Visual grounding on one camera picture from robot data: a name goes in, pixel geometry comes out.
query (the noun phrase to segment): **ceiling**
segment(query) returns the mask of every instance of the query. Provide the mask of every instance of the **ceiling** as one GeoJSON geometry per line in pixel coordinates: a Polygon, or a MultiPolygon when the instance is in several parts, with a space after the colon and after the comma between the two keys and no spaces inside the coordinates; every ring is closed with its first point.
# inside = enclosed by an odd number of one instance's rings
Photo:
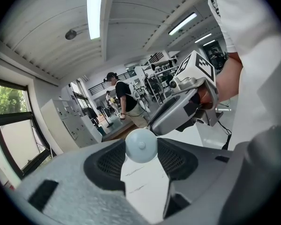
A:
{"type": "Polygon", "coordinates": [[[221,31],[207,0],[102,0],[100,38],[90,40],[87,0],[18,0],[0,26],[0,43],[26,66],[68,83],[96,68],[128,63],[168,50],[179,51],[221,31]],[[197,17],[179,32],[185,17],[197,17]],[[75,30],[73,40],[65,34],[75,30]]]}

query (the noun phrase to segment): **green foliage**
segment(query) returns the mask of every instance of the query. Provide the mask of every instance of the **green foliage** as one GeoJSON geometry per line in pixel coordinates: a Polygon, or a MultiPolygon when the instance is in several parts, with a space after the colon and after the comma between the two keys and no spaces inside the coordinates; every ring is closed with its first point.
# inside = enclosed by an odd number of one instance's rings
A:
{"type": "Polygon", "coordinates": [[[0,114],[28,112],[24,92],[0,86],[0,114]]]}

